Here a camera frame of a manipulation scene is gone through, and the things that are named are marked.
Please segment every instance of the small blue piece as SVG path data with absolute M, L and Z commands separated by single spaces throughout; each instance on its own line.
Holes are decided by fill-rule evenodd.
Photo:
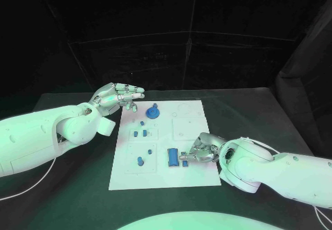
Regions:
M 182 167 L 187 167 L 187 161 L 182 161 Z
M 179 166 L 177 149 L 167 149 L 167 166 Z
M 137 157 L 138 166 L 144 164 L 141 157 Z
M 156 119 L 158 117 L 158 109 L 157 109 L 157 104 L 153 104 L 153 107 L 147 109 L 145 115 L 150 119 Z

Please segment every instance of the robotic hand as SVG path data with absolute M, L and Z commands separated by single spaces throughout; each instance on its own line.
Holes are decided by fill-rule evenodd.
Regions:
M 259 144 L 277 154 L 271 155 Z M 332 160 L 278 153 L 248 138 L 226 141 L 200 133 L 182 161 L 219 161 L 219 178 L 245 192 L 255 193 L 264 183 L 285 198 L 332 209 Z
M 132 99 L 144 89 L 106 84 L 88 103 L 33 112 L 0 121 L 0 177 L 23 172 L 85 144 L 95 133 L 109 136 L 115 123 L 104 118 L 121 106 L 137 111 Z

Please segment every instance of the blue rectangular block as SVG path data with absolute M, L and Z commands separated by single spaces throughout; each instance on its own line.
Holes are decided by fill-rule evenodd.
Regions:
M 179 166 L 179 160 L 177 160 L 177 149 L 171 148 L 167 149 L 167 165 L 170 166 Z
M 182 167 L 187 167 L 187 161 L 182 161 Z

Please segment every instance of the white cable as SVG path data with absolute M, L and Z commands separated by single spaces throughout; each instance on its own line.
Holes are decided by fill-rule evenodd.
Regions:
M 52 162 L 52 165 L 50 165 L 50 167 L 49 167 L 49 170 L 46 171 L 46 173 L 44 173 L 42 179 L 37 181 L 37 183 L 36 183 L 24 192 L 27 192 L 27 191 L 39 184 L 39 182 L 43 180 L 43 178 L 46 177 L 46 175 L 47 175 L 47 173 L 49 173 L 49 171 L 50 171 L 50 168 L 52 168 L 52 166 L 53 166 L 53 162 Z M 16 195 L 11 195 L 11 196 L 8 196 L 8 197 L 1 198 L 0 201 L 1 201 L 1 200 L 5 200 L 5 199 L 8 199 L 8 198 L 13 198 L 13 197 L 16 197 L 16 196 L 18 196 L 18 195 L 21 195 L 24 192 L 21 192 L 21 193 L 18 193 L 18 194 L 16 194 Z
M 241 140 L 251 140 L 252 142 L 255 142 L 257 144 L 259 144 L 261 146 L 264 146 L 265 148 L 271 149 L 277 154 L 280 154 L 278 151 L 275 151 L 268 145 L 265 145 L 264 143 L 261 143 L 259 141 L 257 140 L 252 140 L 249 138 L 239 138 Z
M 322 220 L 320 220 L 320 217 L 319 217 L 319 215 L 317 215 L 317 212 L 316 211 L 319 211 L 319 213 L 323 215 L 323 213 L 320 212 L 320 210 L 316 208 L 316 206 L 313 206 L 313 209 L 314 209 L 314 213 L 316 213 L 316 218 L 317 218 L 317 220 L 319 220 L 319 222 L 320 222 L 320 224 L 322 224 L 322 226 L 324 227 L 324 229 L 326 230 L 329 230 L 327 229 L 327 227 L 324 226 L 324 224 L 323 224 L 323 222 L 322 222 Z

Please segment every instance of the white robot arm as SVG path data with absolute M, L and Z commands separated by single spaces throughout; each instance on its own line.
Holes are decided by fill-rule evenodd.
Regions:
M 68 105 L 0 121 L 0 177 L 23 172 L 89 142 L 95 133 L 109 136 L 115 123 L 104 118 L 119 106 L 137 111 L 132 99 L 144 89 L 106 84 L 88 103 Z
M 332 209 L 332 160 L 291 153 L 271 153 L 248 138 L 226 141 L 200 133 L 183 161 L 219 161 L 219 178 L 245 192 L 264 183 L 285 198 Z

